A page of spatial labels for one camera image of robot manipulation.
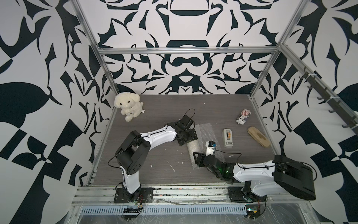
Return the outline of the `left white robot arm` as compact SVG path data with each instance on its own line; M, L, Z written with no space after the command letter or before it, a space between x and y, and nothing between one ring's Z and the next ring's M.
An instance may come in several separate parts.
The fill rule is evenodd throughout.
M139 171L152 149L167 142L177 141L182 146L197 139L195 121L189 118L147 133L130 132L114 155L118 169L122 171L123 192L129 201L134 202L140 197Z

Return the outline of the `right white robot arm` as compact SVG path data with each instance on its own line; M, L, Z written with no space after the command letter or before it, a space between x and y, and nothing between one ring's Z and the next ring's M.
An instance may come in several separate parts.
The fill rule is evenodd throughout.
M283 155L275 155L268 162L256 164L226 163L214 154L194 152L197 166L206 168L216 178L233 184L243 183L241 197L244 201L257 201L267 195L289 193L294 197L314 201L316 170L307 163L295 161Z

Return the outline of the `grey tape dispenser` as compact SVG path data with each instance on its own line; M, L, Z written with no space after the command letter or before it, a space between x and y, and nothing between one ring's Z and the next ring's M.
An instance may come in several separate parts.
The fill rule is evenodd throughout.
M223 133L223 141L225 148L232 148L233 147L233 133L231 129L224 129Z

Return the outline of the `clear bubble wrap sheet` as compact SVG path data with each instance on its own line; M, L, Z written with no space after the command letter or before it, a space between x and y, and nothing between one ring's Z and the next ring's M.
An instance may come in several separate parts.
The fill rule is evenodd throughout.
M205 143L207 141L215 141L216 150L223 149L222 145L220 144L220 136L215 134L212 124L207 123L207 124L196 125L195 130L200 144L199 153L206 154ZM191 164L193 169L201 169L201 167L198 167L195 163L191 162Z

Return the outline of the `white ribbed vase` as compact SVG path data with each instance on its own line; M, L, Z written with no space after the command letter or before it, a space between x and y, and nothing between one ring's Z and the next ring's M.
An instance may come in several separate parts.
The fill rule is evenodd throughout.
M195 163L194 161L194 152L200 152L200 144L198 140L191 141L187 143L187 148L190 156L191 162Z

